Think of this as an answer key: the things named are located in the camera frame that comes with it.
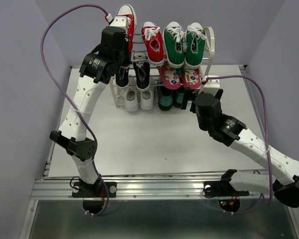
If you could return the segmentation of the white sneaker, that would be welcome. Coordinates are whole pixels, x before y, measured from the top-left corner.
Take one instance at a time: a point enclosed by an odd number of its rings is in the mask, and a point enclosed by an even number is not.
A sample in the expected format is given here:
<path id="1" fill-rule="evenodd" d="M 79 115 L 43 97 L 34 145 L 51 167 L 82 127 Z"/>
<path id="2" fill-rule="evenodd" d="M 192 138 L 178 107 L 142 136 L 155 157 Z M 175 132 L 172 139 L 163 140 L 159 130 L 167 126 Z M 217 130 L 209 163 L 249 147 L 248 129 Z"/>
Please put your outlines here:
<path id="1" fill-rule="evenodd" d="M 141 109 L 144 111 L 150 111 L 153 108 L 153 102 L 154 102 L 154 92 L 155 92 L 155 86 L 154 85 L 154 79 L 150 77 L 149 79 L 150 86 L 149 88 L 141 92 L 140 94 L 140 106 Z"/>
<path id="2" fill-rule="evenodd" d="M 138 92 L 135 82 L 129 79 L 129 84 L 124 92 L 124 105 L 127 112 L 133 113 L 138 110 Z"/>

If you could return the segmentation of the black canvas sneaker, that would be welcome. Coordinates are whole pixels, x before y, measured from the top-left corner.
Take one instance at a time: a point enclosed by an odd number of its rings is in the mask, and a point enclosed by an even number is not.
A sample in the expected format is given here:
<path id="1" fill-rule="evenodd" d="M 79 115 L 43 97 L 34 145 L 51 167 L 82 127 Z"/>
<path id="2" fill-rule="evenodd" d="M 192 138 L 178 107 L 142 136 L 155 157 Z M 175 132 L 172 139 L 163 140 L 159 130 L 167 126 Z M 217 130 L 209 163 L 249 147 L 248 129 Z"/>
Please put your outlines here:
<path id="1" fill-rule="evenodd" d="M 129 86 L 129 69 L 130 67 L 120 67 L 116 72 L 116 85 L 118 88 L 124 89 Z"/>
<path id="2" fill-rule="evenodd" d="M 150 63 L 143 52 L 134 55 L 133 68 L 136 74 L 136 86 L 141 92 L 150 87 Z"/>

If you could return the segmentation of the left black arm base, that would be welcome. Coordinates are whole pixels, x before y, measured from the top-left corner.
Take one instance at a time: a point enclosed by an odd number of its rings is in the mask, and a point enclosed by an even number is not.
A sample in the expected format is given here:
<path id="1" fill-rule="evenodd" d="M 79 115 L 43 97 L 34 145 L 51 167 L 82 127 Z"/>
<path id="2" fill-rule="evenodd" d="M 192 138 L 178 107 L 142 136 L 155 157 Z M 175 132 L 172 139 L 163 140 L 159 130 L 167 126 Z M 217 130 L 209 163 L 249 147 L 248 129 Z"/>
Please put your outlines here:
<path id="1" fill-rule="evenodd" d="M 108 191 L 109 198 L 116 197 L 117 183 L 114 181 L 105 182 Z M 101 198 L 106 197 L 106 192 L 104 185 L 100 180 L 97 180 L 95 184 L 87 184 L 82 180 L 74 182 L 71 186 L 72 188 L 72 197 L 73 198 Z"/>

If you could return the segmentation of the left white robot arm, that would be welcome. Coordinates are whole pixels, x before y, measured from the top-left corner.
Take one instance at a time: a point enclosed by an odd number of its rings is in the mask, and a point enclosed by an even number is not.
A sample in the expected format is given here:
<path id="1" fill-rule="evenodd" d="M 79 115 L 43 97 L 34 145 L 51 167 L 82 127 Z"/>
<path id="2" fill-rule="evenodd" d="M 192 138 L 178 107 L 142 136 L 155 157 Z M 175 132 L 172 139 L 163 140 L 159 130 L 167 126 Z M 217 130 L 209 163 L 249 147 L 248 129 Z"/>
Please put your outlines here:
<path id="1" fill-rule="evenodd" d="M 52 131 L 50 139 L 65 149 L 74 160 L 84 191 L 89 196 L 100 193 L 99 173 L 93 159 L 97 150 L 96 136 L 89 121 L 95 105 L 120 66 L 129 61 L 129 35 L 125 27 L 107 26 L 102 30 L 101 42 L 88 53 L 79 69 L 79 79 L 74 98 L 63 123 Z"/>

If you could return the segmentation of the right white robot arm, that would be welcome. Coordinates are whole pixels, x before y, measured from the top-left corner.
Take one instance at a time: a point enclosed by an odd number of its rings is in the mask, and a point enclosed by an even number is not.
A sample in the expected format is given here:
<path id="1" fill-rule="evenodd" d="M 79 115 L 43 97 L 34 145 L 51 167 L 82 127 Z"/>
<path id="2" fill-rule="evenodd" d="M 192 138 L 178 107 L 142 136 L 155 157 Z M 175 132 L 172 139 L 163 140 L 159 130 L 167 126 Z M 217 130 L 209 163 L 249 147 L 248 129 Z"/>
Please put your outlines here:
<path id="1" fill-rule="evenodd" d="M 222 112 L 221 96 L 184 90 L 181 109 L 191 101 L 199 128 L 209 136 L 243 155 L 264 169 L 267 174 L 250 174 L 236 169 L 227 170 L 219 181 L 205 183 L 204 195 L 213 197 L 248 196 L 251 192 L 269 194 L 282 204 L 299 207 L 299 161 L 289 158 L 256 136 L 243 122 Z"/>

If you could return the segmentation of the red canvas sneaker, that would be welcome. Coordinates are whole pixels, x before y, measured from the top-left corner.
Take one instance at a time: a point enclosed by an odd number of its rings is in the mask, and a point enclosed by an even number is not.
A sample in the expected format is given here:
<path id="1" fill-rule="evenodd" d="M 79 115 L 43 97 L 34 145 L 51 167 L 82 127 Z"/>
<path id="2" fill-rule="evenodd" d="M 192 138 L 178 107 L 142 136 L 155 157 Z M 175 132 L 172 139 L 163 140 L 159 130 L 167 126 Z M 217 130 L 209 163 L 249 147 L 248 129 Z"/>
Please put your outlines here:
<path id="1" fill-rule="evenodd" d="M 133 49 L 133 38 L 137 27 L 137 17 L 134 8 L 130 4 L 122 5 L 116 16 L 125 16 L 127 18 L 127 35 L 128 35 L 128 45 L 129 45 L 129 57 L 132 59 L 132 49 Z"/>
<path id="2" fill-rule="evenodd" d="M 160 27 L 154 22 L 145 21 L 141 27 L 141 36 L 147 49 L 149 62 L 161 66 L 164 63 L 164 50 Z"/>

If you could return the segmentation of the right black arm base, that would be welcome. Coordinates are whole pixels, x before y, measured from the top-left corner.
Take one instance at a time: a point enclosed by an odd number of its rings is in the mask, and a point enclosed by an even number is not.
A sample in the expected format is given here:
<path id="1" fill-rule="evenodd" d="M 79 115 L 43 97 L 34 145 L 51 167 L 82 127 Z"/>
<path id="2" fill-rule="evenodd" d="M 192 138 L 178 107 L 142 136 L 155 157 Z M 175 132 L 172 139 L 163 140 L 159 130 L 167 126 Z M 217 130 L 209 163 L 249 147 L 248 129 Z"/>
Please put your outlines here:
<path id="1" fill-rule="evenodd" d="M 237 172 L 235 169 L 229 169 L 221 176 L 219 181 L 205 181 L 202 195 L 206 198 L 249 196 L 249 191 L 237 191 L 230 184 Z"/>

